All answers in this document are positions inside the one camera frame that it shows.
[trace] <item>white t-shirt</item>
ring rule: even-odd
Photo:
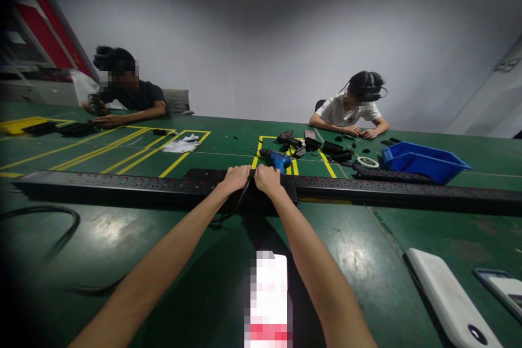
[[[326,122],[341,127],[354,125],[361,117],[367,121],[372,121],[381,116],[374,102],[363,102],[365,107],[362,110],[346,111],[344,110],[343,97],[344,93],[340,92],[328,98],[315,113],[319,114]]]

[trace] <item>black power strip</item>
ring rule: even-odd
[[[191,169],[182,179],[169,179],[37,171],[13,180],[13,184],[35,200],[171,208],[197,205],[225,174]],[[297,197],[313,197],[374,206],[522,216],[522,192],[516,191],[287,175],[281,176],[281,184],[295,203]],[[225,209],[235,205],[235,196]],[[267,201],[251,181],[241,206],[265,208],[271,205]]]

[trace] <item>yellow tray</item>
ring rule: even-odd
[[[0,122],[0,132],[10,135],[22,134],[24,128],[47,122],[43,117],[30,117],[21,120]]]

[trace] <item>blue drill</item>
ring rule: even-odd
[[[284,168],[289,166],[294,160],[291,156],[288,156],[282,152],[267,150],[265,148],[261,148],[259,150],[259,155],[270,159],[274,165],[274,169],[280,169],[281,174],[284,174]]]

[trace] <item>black t-shirt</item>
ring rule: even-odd
[[[151,82],[140,80],[140,90],[131,91],[102,91],[100,99],[104,103],[118,100],[129,110],[145,110],[154,106],[155,101],[165,102],[165,114],[169,113],[169,105],[166,104],[165,96],[160,87]]]

